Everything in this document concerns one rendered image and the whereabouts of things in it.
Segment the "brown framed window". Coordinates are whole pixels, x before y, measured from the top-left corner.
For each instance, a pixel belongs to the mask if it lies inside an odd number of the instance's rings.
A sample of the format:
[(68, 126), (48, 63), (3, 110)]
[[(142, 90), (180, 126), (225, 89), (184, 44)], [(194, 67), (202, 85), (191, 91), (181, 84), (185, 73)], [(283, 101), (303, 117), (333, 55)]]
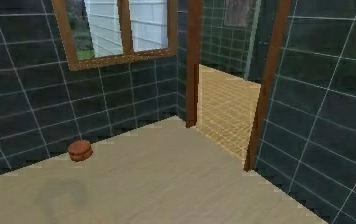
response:
[(172, 57), (178, 0), (52, 0), (72, 71)]

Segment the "small round brown pot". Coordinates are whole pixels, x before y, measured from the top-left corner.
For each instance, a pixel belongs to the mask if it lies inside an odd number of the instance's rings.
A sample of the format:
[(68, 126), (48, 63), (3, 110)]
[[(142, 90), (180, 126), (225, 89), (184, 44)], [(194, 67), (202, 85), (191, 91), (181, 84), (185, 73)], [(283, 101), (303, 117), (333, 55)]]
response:
[(80, 162), (88, 159), (93, 154), (93, 149), (89, 141), (78, 140), (68, 146), (67, 152), (72, 161)]

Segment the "brown wooden door frame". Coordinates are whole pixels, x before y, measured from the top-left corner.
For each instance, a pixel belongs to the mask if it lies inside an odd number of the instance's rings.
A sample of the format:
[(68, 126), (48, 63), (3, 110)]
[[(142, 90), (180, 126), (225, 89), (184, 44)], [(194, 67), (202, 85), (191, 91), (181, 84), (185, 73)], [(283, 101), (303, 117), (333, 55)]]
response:
[[(263, 133), (264, 119), (267, 115), (269, 105), (269, 92), (274, 85), (275, 72), (281, 45), (284, 38), (286, 23), (290, 11), (291, 0), (278, 0), (278, 8), (272, 25), (271, 39), (267, 51), (267, 57), (261, 79), (261, 87), (254, 116), (253, 127), (244, 161), (244, 170), (249, 172), (254, 169), (258, 143)], [(190, 128), (197, 123), (198, 111), (198, 84), (199, 64), (201, 50), (201, 16), (203, 11), (203, 0), (187, 0), (188, 25), (187, 25), (187, 79), (186, 79), (186, 127)]]

